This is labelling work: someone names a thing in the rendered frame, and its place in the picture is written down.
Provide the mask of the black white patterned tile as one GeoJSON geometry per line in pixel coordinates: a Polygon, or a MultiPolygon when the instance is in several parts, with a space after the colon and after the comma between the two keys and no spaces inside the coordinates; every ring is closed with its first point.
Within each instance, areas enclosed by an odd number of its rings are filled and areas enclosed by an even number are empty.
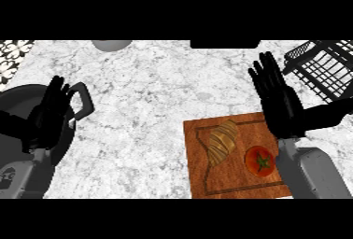
{"type": "Polygon", "coordinates": [[[32,45],[32,40],[0,40],[0,87],[8,84],[32,45]]]}

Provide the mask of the red tomato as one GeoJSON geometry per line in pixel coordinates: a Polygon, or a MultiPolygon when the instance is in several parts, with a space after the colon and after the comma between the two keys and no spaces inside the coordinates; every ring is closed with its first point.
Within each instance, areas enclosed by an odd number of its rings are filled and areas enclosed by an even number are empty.
{"type": "Polygon", "coordinates": [[[243,163],[249,173],[257,177],[270,176],[274,172],[276,161],[265,147],[252,146],[246,149],[243,163]]]}

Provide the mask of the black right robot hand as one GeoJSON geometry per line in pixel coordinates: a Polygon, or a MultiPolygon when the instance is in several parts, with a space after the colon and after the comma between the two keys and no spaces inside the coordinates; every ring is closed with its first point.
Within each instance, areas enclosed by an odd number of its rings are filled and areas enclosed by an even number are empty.
{"type": "Polygon", "coordinates": [[[273,54],[260,53],[248,69],[260,96],[261,111],[270,133],[277,139],[302,138],[305,132],[335,127],[353,111],[353,97],[302,108],[294,88],[286,85],[273,54]]]}

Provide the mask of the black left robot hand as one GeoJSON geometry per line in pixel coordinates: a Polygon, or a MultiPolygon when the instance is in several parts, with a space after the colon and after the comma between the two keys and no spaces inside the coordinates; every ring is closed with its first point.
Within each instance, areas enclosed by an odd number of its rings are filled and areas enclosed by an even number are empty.
{"type": "Polygon", "coordinates": [[[37,148],[51,149],[57,144],[73,95],[71,85],[63,81],[60,76],[51,78],[41,103],[32,108],[26,119],[0,110],[0,134],[20,140],[23,153],[37,148]]]}

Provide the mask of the brown wooden cutting board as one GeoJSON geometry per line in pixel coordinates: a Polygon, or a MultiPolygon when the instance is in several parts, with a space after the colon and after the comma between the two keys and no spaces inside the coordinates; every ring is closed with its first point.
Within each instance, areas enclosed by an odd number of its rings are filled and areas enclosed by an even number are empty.
{"type": "Polygon", "coordinates": [[[276,137],[270,134],[261,112],[183,122],[184,147],[192,198],[280,198],[291,195],[279,171],[260,177],[245,166],[245,153],[251,147],[264,147],[273,156],[279,154],[276,137]],[[208,163],[209,132],[226,121],[236,123],[237,137],[233,152],[226,160],[208,163]]]}

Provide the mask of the grey round bowl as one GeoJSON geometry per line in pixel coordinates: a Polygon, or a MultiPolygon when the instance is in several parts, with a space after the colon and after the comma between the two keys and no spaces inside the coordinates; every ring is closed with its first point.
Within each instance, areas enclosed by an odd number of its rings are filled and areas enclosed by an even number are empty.
{"type": "Polygon", "coordinates": [[[124,49],[131,44],[131,40],[94,40],[94,47],[104,51],[112,52],[124,49]]]}

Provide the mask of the black flat appliance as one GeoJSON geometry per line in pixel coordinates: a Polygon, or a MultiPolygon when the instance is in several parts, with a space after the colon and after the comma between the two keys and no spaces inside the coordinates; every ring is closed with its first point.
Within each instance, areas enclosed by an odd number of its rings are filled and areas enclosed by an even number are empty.
{"type": "Polygon", "coordinates": [[[192,40],[192,49],[254,49],[260,44],[258,40],[236,40],[236,41],[205,41],[192,40]]]}

